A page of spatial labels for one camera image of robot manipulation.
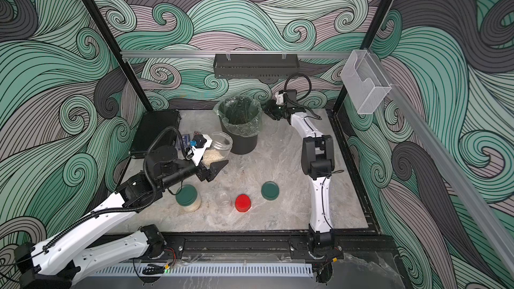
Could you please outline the red jar lid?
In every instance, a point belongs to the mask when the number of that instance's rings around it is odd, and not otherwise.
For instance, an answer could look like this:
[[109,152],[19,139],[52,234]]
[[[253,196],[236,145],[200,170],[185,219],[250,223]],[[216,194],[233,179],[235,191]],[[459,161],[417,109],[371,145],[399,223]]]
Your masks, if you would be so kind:
[[238,212],[244,213],[250,210],[252,202],[246,194],[239,195],[234,202],[235,209]]

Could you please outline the green jar lid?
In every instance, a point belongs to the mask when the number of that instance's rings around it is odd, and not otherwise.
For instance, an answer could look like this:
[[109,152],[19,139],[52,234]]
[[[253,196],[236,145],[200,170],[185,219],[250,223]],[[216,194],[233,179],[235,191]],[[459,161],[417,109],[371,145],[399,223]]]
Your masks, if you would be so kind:
[[279,186],[273,182],[265,182],[261,187],[261,195],[268,201],[274,201],[280,195]]

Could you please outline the clear oatmeal jar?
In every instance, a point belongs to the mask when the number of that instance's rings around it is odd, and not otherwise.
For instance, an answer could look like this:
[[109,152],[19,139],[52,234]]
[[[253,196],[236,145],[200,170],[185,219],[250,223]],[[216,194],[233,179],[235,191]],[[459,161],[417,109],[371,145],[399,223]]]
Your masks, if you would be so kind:
[[220,191],[215,198],[218,211],[223,215],[229,215],[233,209],[233,201],[231,195],[227,191]]

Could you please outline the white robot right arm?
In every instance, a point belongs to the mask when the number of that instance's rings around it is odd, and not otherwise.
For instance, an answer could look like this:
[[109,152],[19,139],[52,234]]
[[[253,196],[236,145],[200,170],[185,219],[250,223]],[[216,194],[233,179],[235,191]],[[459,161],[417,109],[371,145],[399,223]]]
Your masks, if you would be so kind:
[[270,100],[264,112],[273,120],[286,119],[302,138],[301,168],[311,179],[311,218],[309,220],[309,251],[322,256],[335,246],[335,235],[329,207],[329,189],[335,169],[333,137],[321,132],[316,122],[321,117],[302,107],[277,104]]

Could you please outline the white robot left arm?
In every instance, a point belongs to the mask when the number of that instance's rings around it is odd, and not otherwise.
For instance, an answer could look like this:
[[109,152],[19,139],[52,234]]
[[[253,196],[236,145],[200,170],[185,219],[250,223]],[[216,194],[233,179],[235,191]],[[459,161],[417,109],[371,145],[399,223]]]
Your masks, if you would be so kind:
[[195,175],[212,181],[228,164],[174,159],[165,162],[160,175],[146,161],[143,170],[123,183],[89,214],[51,238],[16,248],[15,265],[21,288],[70,288],[83,278],[118,262],[133,258],[158,259],[167,245],[152,224],[124,238],[93,246],[113,227],[127,221],[160,199],[165,189]]

